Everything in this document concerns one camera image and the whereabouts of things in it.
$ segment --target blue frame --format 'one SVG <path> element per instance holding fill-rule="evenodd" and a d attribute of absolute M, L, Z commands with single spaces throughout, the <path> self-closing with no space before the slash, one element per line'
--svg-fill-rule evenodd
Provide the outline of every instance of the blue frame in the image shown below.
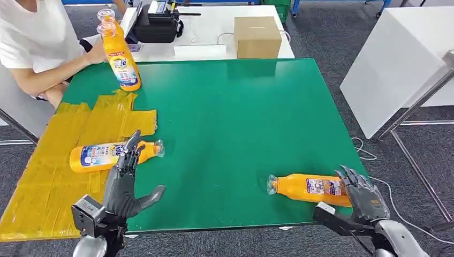
<path fill-rule="evenodd" d="M 298 14 L 298 6 L 300 1 L 317 1 L 317 0 L 293 0 L 293 7 L 292 7 L 292 16 L 296 17 Z M 351 0 L 329 0 L 329 1 L 351 1 Z M 379 17 L 383 10 L 388 7 L 388 5 L 391 3 L 391 0 L 353 0 L 353 1 L 362 1 L 362 2 L 374 2 L 374 1 L 383 1 L 382 8 L 378 11 L 377 17 Z"/>
<path fill-rule="evenodd" d="M 254 3 L 259 4 L 259 0 L 192 0 L 192 3 Z M 62 0 L 63 4 L 111 4 L 112 0 Z"/>

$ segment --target white t-shirt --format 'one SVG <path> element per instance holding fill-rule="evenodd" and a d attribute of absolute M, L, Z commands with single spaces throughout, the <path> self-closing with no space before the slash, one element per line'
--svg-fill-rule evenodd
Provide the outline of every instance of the white t-shirt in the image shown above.
<path fill-rule="evenodd" d="M 15 0 L 0 0 L 0 62 L 11 69 L 42 72 L 84 53 L 62 0 L 36 0 L 29 12 Z"/>

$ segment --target cardboard box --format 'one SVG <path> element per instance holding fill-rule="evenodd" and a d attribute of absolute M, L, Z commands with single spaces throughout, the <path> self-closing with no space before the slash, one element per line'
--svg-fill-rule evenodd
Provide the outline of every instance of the cardboard box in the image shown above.
<path fill-rule="evenodd" d="M 235 17 L 237 58 L 277 58 L 281 34 L 274 17 Z"/>

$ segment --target black printer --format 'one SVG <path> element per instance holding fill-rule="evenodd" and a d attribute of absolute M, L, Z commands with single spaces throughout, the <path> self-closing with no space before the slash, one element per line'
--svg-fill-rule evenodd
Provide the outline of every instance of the black printer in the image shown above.
<path fill-rule="evenodd" d="M 179 16 L 199 16 L 199 13 L 180 13 L 176 6 L 194 4 L 179 4 L 176 1 L 156 1 L 143 6 L 134 26 L 134 33 L 142 43 L 170 43 L 175 37 L 183 34 L 184 24 Z"/>

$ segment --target bottle label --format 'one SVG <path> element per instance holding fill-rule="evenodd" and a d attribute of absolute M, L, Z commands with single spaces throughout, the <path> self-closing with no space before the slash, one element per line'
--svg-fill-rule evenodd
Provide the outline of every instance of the bottle label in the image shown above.
<path fill-rule="evenodd" d="M 306 179 L 307 192 L 312 194 L 346 195 L 344 187 L 339 180 Z"/>
<path fill-rule="evenodd" d="M 134 86 L 138 83 L 134 67 L 124 57 L 125 52 L 110 53 L 109 63 L 121 86 Z"/>
<path fill-rule="evenodd" d="M 82 147 L 80 164 L 83 167 L 116 163 L 117 158 L 123 151 L 124 142 L 105 143 L 102 145 L 92 145 Z"/>

